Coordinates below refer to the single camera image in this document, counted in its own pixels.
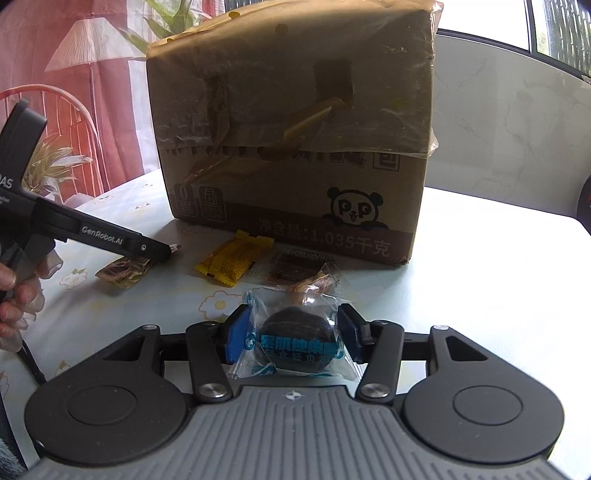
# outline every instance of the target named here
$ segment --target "yellow snack package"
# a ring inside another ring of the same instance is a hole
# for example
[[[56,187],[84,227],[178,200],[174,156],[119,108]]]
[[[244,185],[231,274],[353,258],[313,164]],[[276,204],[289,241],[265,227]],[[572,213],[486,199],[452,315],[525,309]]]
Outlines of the yellow snack package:
[[[195,265],[195,270],[233,287],[266,249],[273,246],[267,236],[250,236],[238,230],[236,236],[217,247],[205,260]]]

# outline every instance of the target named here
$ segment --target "white flower print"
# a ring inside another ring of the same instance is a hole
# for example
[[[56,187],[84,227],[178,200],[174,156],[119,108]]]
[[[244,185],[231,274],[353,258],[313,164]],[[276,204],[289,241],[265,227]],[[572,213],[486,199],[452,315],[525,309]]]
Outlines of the white flower print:
[[[75,268],[72,270],[72,273],[68,273],[64,278],[61,279],[60,285],[64,285],[68,290],[76,288],[81,283],[86,281],[86,277],[88,274],[86,273],[86,269],[82,268],[78,270]]]
[[[213,230],[213,228],[203,225],[191,225],[187,224],[181,230],[183,235],[194,235],[195,233],[209,233]]]
[[[199,306],[199,311],[205,315],[206,320],[223,322],[240,305],[242,295],[228,294],[218,290],[207,297]]]
[[[56,368],[56,377],[59,374],[61,374],[61,373],[65,372],[66,370],[68,370],[69,368],[70,368],[70,365],[65,360],[62,360],[60,362],[60,364]]]
[[[95,199],[95,203],[105,203],[111,200],[112,198],[115,197],[113,195],[105,195],[104,197],[98,197],[97,199]]]

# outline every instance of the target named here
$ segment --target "window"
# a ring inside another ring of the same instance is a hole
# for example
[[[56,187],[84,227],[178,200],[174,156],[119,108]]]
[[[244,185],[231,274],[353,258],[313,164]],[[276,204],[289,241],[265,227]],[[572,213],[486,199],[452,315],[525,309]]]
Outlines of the window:
[[[532,0],[537,51],[591,76],[591,15],[578,0]]]
[[[439,28],[530,49],[524,0],[443,0]]]

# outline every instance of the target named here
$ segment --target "candy wrapper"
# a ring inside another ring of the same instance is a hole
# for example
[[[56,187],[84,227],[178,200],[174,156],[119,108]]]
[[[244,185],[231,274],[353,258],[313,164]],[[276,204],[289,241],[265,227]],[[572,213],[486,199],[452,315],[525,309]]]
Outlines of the candy wrapper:
[[[230,369],[231,378],[255,375],[341,377],[359,381],[362,371],[336,327],[340,299],[316,293],[256,288],[245,293],[253,331]]]
[[[341,295],[344,290],[344,279],[341,271],[334,263],[324,264],[320,271],[310,278],[289,287],[287,291],[294,293],[324,293]]]
[[[195,265],[195,270],[233,287],[253,262],[272,246],[272,238],[254,237],[238,230],[234,238],[217,247],[205,260]]]
[[[273,250],[257,260],[245,273],[249,283],[276,290],[288,290],[297,283],[314,277],[325,264],[334,264],[335,259],[327,254],[304,248],[276,245]]]
[[[179,248],[181,246],[178,244],[170,245],[172,253],[175,253]],[[154,262],[148,258],[121,257],[111,262],[105,268],[101,268],[96,273],[96,276],[112,283],[116,287],[127,289],[139,282],[153,264]]]

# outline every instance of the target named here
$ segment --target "cardboard box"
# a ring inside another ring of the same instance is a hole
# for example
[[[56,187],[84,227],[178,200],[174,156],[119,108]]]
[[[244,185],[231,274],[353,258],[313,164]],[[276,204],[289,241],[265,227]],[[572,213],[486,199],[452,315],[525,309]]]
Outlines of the cardboard box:
[[[407,262],[433,147],[439,10],[268,0],[153,44],[152,119],[174,216]]]

